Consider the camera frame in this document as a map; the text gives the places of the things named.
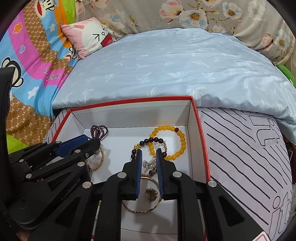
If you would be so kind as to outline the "gold bangle with flower charm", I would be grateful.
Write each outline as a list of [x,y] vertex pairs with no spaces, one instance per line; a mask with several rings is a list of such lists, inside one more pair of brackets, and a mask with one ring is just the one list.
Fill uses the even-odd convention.
[[[152,178],[151,176],[147,175],[147,174],[141,174],[141,179],[145,179],[145,180],[148,180],[148,181],[151,181],[154,185],[156,185],[156,187],[158,188],[159,190],[159,184],[158,182]],[[156,199],[158,199],[158,202],[157,204],[148,209],[148,210],[145,210],[145,211],[135,211],[135,210],[132,210],[130,209],[124,201],[122,201],[122,205],[124,206],[124,208],[126,209],[126,211],[130,212],[130,213],[134,213],[134,214],[144,214],[144,213],[148,213],[148,212],[151,212],[153,210],[155,210],[162,202],[162,198],[161,197],[158,197],[158,192],[154,189],[154,188],[147,188],[145,190],[145,193],[144,193],[144,197],[149,200],[150,202],[154,202],[156,201]]]

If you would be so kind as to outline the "red and white cardboard box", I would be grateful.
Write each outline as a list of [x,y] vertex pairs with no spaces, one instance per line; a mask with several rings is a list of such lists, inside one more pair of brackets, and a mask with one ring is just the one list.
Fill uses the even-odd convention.
[[[204,133],[196,105],[191,97],[153,97],[112,101],[82,106],[62,111],[50,127],[47,142],[67,141],[80,135],[90,135],[94,125],[104,125],[108,135],[102,141],[104,161],[92,175],[92,182],[99,183],[122,170],[130,160],[134,145],[148,138],[157,127],[158,132],[174,154],[181,147],[180,137],[174,132],[179,128],[185,136],[186,149],[174,161],[178,171],[199,182],[210,179]],[[135,211],[145,211],[157,202],[148,202],[143,195],[127,202]],[[177,203],[162,201],[153,211],[134,214],[122,209],[122,240],[176,240]]]

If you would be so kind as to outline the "white black-striped pillow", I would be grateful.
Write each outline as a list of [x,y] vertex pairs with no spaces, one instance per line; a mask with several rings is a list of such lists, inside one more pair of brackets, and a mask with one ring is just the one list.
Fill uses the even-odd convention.
[[[278,240],[288,226],[292,206],[292,170],[283,136],[272,116],[222,108],[199,108],[210,179],[215,180]],[[178,156],[186,149],[180,137]]]

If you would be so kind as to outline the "colourful monkey cartoon blanket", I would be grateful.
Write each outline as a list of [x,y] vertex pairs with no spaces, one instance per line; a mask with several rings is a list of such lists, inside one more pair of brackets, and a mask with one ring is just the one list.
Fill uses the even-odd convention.
[[29,1],[1,40],[1,67],[15,70],[6,118],[9,153],[42,142],[54,120],[52,102],[78,61],[61,26],[75,20],[74,1]]

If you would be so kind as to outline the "pink cat face pillow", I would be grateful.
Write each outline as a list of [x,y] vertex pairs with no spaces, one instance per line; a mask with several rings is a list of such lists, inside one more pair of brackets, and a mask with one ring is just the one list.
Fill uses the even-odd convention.
[[111,29],[96,17],[62,25],[61,31],[69,39],[81,59],[113,43]]

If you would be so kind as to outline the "light blue quilt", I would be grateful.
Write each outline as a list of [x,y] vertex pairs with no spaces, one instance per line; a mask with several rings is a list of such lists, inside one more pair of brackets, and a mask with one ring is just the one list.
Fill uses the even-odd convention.
[[273,116],[295,141],[295,88],[261,53],[231,35],[168,29],[122,37],[79,60],[52,108],[142,97],[191,96],[204,108]]

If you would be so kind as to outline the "green object at right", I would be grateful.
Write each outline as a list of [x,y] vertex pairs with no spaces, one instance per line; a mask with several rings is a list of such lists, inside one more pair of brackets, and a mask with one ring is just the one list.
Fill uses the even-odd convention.
[[293,76],[293,74],[282,64],[277,64],[276,66],[286,76],[286,78],[291,82],[291,84],[296,88],[296,79]]

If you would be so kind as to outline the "grey floral bedsheet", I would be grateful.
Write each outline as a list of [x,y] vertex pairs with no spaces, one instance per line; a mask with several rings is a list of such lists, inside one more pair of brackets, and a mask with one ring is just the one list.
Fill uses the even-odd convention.
[[116,38],[151,30],[201,28],[234,35],[274,64],[295,52],[295,35],[268,1],[75,1],[76,20],[96,17]]

